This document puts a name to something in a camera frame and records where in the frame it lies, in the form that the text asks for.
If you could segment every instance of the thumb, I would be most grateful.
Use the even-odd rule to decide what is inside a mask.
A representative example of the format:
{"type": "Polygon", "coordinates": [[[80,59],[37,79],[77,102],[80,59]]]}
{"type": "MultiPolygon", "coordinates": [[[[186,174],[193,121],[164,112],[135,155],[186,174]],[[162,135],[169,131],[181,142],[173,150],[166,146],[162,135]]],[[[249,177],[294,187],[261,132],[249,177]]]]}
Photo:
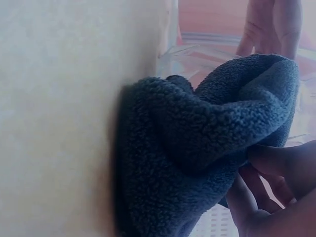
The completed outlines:
{"type": "Polygon", "coordinates": [[[276,148],[254,145],[248,149],[248,159],[259,172],[275,176],[284,176],[288,163],[296,154],[296,147],[276,148]]]}

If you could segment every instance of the dark gray towel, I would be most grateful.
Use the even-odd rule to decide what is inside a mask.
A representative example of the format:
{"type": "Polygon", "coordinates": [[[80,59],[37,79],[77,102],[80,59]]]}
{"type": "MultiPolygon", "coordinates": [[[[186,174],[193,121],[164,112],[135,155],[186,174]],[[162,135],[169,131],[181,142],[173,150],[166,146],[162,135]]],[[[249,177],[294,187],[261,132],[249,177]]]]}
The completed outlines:
{"type": "Polygon", "coordinates": [[[117,134],[116,214],[125,237],[187,237],[218,203],[254,144],[284,146],[299,87],[294,61],[229,61],[194,91],[146,78],[125,95],[117,134]]]}

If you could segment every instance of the hand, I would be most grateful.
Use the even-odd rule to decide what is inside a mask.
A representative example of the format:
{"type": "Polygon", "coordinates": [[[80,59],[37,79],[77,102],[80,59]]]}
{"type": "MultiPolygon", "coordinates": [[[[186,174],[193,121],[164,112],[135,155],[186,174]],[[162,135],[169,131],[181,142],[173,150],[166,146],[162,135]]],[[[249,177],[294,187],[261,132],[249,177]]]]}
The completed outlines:
{"type": "Polygon", "coordinates": [[[300,0],[249,0],[236,54],[280,54],[294,59],[302,29],[300,0]]]}
{"type": "Polygon", "coordinates": [[[240,237],[316,236],[316,141],[291,148],[255,146],[226,200],[240,237]],[[268,181],[284,206],[272,201],[268,181]]]}

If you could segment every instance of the beige wall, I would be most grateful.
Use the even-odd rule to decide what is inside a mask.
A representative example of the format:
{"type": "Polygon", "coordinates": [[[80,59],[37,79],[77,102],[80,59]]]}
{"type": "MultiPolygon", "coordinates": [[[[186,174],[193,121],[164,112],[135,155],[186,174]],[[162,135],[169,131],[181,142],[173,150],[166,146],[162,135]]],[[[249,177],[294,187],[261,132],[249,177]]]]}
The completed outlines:
{"type": "Polygon", "coordinates": [[[120,89],[153,75],[155,0],[0,2],[0,236],[113,236],[120,89]]]}

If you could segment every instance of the fuzzy fabric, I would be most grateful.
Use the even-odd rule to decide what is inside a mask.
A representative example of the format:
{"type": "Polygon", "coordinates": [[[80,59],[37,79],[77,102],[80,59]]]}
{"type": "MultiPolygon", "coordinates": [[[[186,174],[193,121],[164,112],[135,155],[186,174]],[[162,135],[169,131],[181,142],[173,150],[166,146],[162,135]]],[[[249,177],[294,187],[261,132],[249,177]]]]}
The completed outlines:
{"type": "Polygon", "coordinates": [[[194,91],[181,76],[125,93],[117,133],[116,214],[123,237],[187,237],[220,200],[254,144],[282,147],[297,64],[277,55],[229,61],[194,91]]]}

